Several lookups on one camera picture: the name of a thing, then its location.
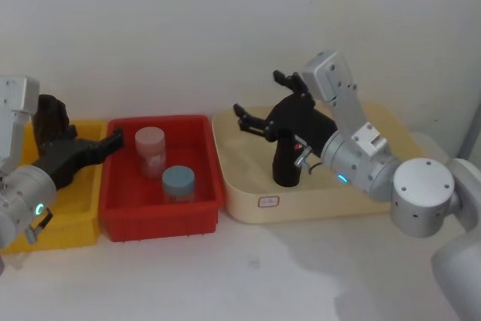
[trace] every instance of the table surface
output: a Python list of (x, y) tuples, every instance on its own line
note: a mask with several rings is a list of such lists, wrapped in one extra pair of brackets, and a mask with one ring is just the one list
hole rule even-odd
[(4, 320), (457, 320), (431, 274), (461, 228), (402, 235), (387, 215), (6, 256)]

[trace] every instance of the blue lid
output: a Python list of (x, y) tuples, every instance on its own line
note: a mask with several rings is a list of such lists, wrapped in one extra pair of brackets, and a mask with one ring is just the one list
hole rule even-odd
[(195, 175), (192, 169), (183, 165), (167, 168), (162, 174), (164, 192), (173, 197), (183, 197), (194, 192)]

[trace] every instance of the red plastic tray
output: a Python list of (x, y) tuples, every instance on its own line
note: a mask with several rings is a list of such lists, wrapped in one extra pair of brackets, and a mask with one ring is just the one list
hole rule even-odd
[[(135, 151), (137, 130), (164, 130), (167, 166), (186, 165), (195, 173), (195, 201), (167, 204), (162, 180), (141, 174)], [(124, 131), (125, 146), (104, 163), (99, 217), (112, 241), (215, 232), (224, 202), (222, 176), (210, 122), (205, 116), (141, 117), (112, 120), (108, 134)]]

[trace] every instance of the beige tray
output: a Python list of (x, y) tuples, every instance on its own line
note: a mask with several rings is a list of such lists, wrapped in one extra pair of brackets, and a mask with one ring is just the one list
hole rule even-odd
[[(370, 121), (388, 139), (393, 153), (402, 159), (424, 156), (421, 148), (398, 119), (384, 106), (366, 102)], [(322, 106), (317, 107), (328, 114)], [(248, 108), (254, 116), (265, 118), (272, 107)], [(245, 223), (273, 223), (382, 213), (386, 203), (376, 203), (351, 186), (342, 184), (322, 166), (312, 175), (303, 171), (296, 187), (285, 188), (272, 179), (275, 144), (241, 132), (232, 109), (212, 120), (217, 153), (222, 168), (227, 199), (226, 210)], [(311, 164), (319, 161), (315, 156)]]

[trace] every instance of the label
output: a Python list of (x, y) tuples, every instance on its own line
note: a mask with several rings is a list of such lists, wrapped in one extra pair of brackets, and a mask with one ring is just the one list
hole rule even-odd
[(257, 205), (260, 208), (277, 207), (279, 205), (279, 197), (277, 197), (276, 195), (261, 197), (259, 198), (259, 203)]

